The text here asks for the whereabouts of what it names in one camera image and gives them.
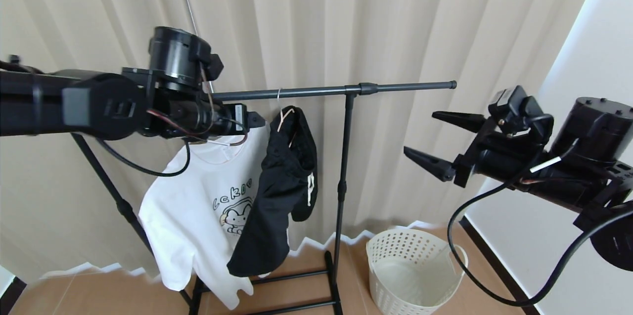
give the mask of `white wall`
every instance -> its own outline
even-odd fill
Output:
[[[580,96],[633,105],[633,0],[586,0],[537,96],[557,119],[554,135]],[[633,163],[633,146],[621,160]],[[496,185],[488,180],[482,189]],[[530,296],[581,233],[574,212],[520,192],[502,191],[466,214]],[[624,315],[632,313],[632,295],[633,272],[609,265],[587,242],[538,308],[547,315]]]
[[[9,287],[14,277],[15,276],[11,272],[0,266],[0,297]]]

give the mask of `black baseboard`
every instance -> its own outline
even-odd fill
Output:
[[[14,277],[13,282],[9,284],[2,297],[0,297],[0,315],[9,315],[11,309],[18,301],[20,294],[27,287],[27,284],[21,281],[18,277]]]
[[[501,261],[497,258],[497,255],[490,249],[486,241],[481,237],[479,232],[473,227],[466,216],[459,221],[461,227],[466,230],[466,233],[473,240],[477,248],[481,251],[481,253],[486,257],[486,261],[493,267],[493,270],[500,277],[501,281],[506,285],[506,288],[510,291],[512,296],[517,301],[526,301],[528,299],[527,295],[523,291],[523,289],[516,283],[515,279],[509,274],[508,270],[504,267]],[[528,306],[522,308],[525,312],[525,315],[541,315],[539,311],[534,308],[534,306]]]

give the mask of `curtain fold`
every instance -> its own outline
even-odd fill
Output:
[[[386,92],[355,103],[344,232],[421,220],[444,223],[473,196],[407,160],[403,145],[452,160],[472,134],[434,110],[485,112],[492,94],[535,93],[584,0],[189,0],[199,36],[225,65],[216,91],[457,80],[456,90]],[[154,26],[194,32],[185,0],[1,0],[0,54],[45,71],[147,67]],[[275,99],[247,101],[267,119]],[[305,110],[319,150],[318,205],[291,226],[291,245],[334,231],[344,97],[283,99]],[[120,164],[88,138],[138,211],[154,177]],[[133,135],[112,143],[161,170],[181,147]],[[157,269],[69,135],[0,140],[0,263],[25,281],[89,262]]]

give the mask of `clothes rack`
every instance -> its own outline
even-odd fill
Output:
[[[345,120],[343,127],[343,147],[341,153],[341,179],[337,185],[338,203],[336,214],[336,231],[334,241],[334,258],[329,251],[324,254],[325,257],[325,269],[316,270],[313,272],[303,272],[298,274],[290,274],[286,276],[267,277],[263,279],[256,279],[252,281],[253,285],[270,283],[273,281],[283,281],[287,279],[296,279],[299,277],[313,276],[317,274],[327,274],[328,283],[330,285],[331,299],[329,301],[312,302],[309,304],[303,304],[299,306],[290,306],[286,308],[275,309],[271,311],[263,311],[260,313],[252,313],[251,315],[272,315],[289,313],[292,311],[298,311],[303,309],[318,308],[321,306],[333,306],[335,315],[342,315],[341,297],[339,296],[339,289],[337,285],[337,273],[339,268],[339,253],[341,251],[341,229],[343,219],[343,206],[345,202],[345,195],[347,192],[346,175],[348,169],[348,155],[350,153],[350,137],[351,137],[351,122],[352,111],[354,108],[354,99],[357,96],[365,96],[374,94],[376,92],[386,91],[403,91],[403,90],[434,90],[434,89],[454,89],[457,87],[456,81],[446,81],[440,83],[411,83],[411,84],[393,84],[393,85],[378,85],[374,83],[360,83],[358,85],[345,85],[343,87],[322,87],[322,88],[296,88],[296,89],[282,89],[282,90],[251,90],[251,91],[236,91],[236,92],[218,92],[213,94],[213,99],[219,101],[240,101],[249,99],[272,99],[272,98],[300,98],[307,96],[328,96],[328,95],[345,95]],[[82,151],[86,159],[92,166],[93,170],[99,176],[99,179],[103,182],[104,186],[115,200],[117,209],[124,216],[127,222],[133,227],[134,231],[144,245],[152,252],[147,240],[147,235],[138,218],[134,214],[131,205],[121,196],[117,188],[113,184],[112,180],[108,177],[106,171],[103,169],[99,160],[94,155],[88,143],[83,136],[78,134],[72,134],[75,143]],[[209,288],[204,285],[199,277],[196,277],[194,289],[190,296],[185,290],[181,290],[180,294],[189,306],[189,315],[198,315],[200,308],[200,301],[204,292],[209,292]]]

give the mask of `clothes hanger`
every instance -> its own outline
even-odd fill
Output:
[[[280,116],[279,126],[277,126],[277,132],[281,130],[281,125],[283,124],[283,120],[285,120],[285,118],[288,117],[289,114],[294,113],[294,108],[287,110],[285,114],[283,113],[283,108],[281,107],[281,101],[279,100],[279,94],[281,94],[281,88],[279,88],[279,90],[277,91],[277,104],[279,106],[279,116]],[[292,142],[294,141],[294,137],[296,135],[297,135],[297,132],[295,131],[294,135],[292,135],[292,139],[290,140],[290,143],[288,144],[288,148],[292,146]]]

